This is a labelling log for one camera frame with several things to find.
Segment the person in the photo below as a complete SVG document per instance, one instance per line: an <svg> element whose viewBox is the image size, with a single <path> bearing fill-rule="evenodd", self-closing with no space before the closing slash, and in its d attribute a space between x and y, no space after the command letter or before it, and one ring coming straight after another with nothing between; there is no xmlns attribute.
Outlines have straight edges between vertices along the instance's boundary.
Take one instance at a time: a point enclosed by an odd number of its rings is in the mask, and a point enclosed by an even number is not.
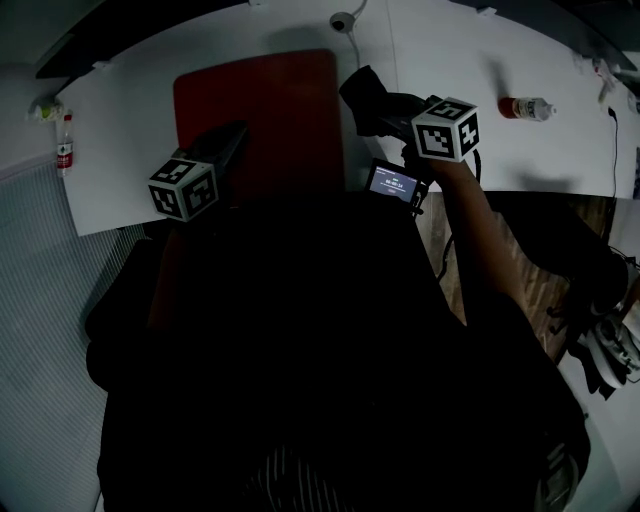
<svg viewBox="0 0 640 512"><path fill-rule="evenodd" d="M431 167L466 326L396 198L263 203L230 210L215 236L172 232L146 328L115 336L108 379L89 364L109 383L107 511L566 502L550 482L584 474L582 411L522 312L469 167Z"/></svg>

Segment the label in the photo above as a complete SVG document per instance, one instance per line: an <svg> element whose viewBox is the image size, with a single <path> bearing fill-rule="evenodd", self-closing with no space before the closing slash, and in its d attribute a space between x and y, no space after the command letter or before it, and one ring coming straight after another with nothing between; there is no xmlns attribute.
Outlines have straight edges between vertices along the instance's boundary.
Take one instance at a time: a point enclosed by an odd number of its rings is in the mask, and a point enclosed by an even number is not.
<svg viewBox="0 0 640 512"><path fill-rule="evenodd" d="M513 113L520 119L536 119L536 100L532 98L522 98L513 100Z"/></svg>
<svg viewBox="0 0 640 512"><path fill-rule="evenodd" d="M58 169L68 169L73 164L73 143L58 144Z"/></svg>

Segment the white surface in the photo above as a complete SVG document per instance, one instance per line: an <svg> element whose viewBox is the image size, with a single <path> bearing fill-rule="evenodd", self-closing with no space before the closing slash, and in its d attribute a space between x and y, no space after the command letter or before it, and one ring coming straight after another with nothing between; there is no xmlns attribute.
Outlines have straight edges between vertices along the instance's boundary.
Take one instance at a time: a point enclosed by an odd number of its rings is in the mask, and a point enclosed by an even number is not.
<svg viewBox="0 0 640 512"><path fill-rule="evenodd" d="M180 75L284 51L329 48L342 83L355 68L348 39L329 17L357 0L273 0L240 5L157 34L77 80L61 95L74 110L74 172L65 180L80 235L159 219L144 182L177 146L172 85ZM356 25L362 64L389 90L452 96L479 106L483 187L611 195L613 121L597 104L601 81L574 67L568 48L499 16L447 0L371 0ZM496 70L509 92L558 108L544 123L506 120L496 108ZM630 197L640 117L622 86L607 103L620 121L618 196ZM401 144L358 138L342 105L347 187L364 184L370 156L401 164Z"/></svg>
<svg viewBox="0 0 640 512"><path fill-rule="evenodd" d="M605 401L600 393L589 394L584 370L576 358L566 354L559 369L582 403L583 410L588 412L589 420L599 434L597 442L604 445L605 451L603 453L599 446L596 453L592 451L589 464L594 466L593 478L588 482L591 488L581 491L579 501L583 506L570 510L626 511L640 495L640 384L627 384Z"/></svg>
<svg viewBox="0 0 640 512"><path fill-rule="evenodd" d="M53 124L29 122L25 115L34 99L63 83L64 79L36 80L31 66L0 66L0 179L36 161L55 159Z"/></svg>
<svg viewBox="0 0 640 512"><path fill-rule="evenodd" d="M609 244L640 261L640 200L619 200Z"/></svg>
<svg viewBox="0 0 640 512"><path fill-rule="evenodd" d="M629 256L640 256L638 233L640 201L619 200L609 243ZM625 511L640 495L640 384L627 383L605 402L599 393L589 394L584 370L577 359L566 354L559 368L589 413L592 424L589 429L592 439L590 478L586 481L585 476L585 485L581 484L576 506L570 511ZM594 429L598 432L595 450Z"/></svg>
<svg viewBox="0 0 640 512"><path fill-rule="evenodd" d="M173 110L177 77L257 55L329 48L337 56L342 82L355 71L355 56L347 37L331 29L329 18L359 5L358 0L270 0L260 7L235 6L157 34L113 59L113 68L73 83L61 98L74 111L74 170L65 186L78 234L162 218L153 209L146 180L178 146ZM384 0L368 3L356 37L363 63L370 63L395 90ZM345 166L366 174L369 152L345 109ZM399 154L397 141L383 145Z"/></svg>
<svg viewBox="0 0 640 512"><path fill-rule="evenodd" d="M590 70L581 75L568 48L499 15L485 19L446 0L391 5L399 89L479 106L485 190L613 193L613 121L597 103L601 81ZM500 69L511 95L543 97L558 108L557 117L543 123L504 119L496 108ZM629 111L621 85L606 103L620 122L617 193L630 197L640 116Z"/></svg>

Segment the camera screen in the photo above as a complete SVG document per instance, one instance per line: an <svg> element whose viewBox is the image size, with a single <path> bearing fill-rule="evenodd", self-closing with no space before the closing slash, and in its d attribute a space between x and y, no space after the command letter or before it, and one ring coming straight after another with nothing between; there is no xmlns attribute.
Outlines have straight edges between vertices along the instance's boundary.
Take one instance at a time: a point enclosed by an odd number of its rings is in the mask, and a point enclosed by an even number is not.
<svg viewBox="0 0 640 512"><path fill-rule="evenodd" d="M409 203L417 185L414 178L377 166L369 190L385 196L397 196Z"/></svg>

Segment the security camera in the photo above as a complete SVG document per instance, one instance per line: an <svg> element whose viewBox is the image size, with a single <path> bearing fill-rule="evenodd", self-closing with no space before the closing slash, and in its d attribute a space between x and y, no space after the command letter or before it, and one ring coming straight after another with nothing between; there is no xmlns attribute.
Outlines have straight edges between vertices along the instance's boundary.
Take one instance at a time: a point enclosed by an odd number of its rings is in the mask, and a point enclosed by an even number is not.
<svg viewBox="0 0 640 512"><path fill-rule="evenodd" d="M340 34L348 34L353 30L356 18L348 12L337 12L329 19L331 28Z"/></svg>

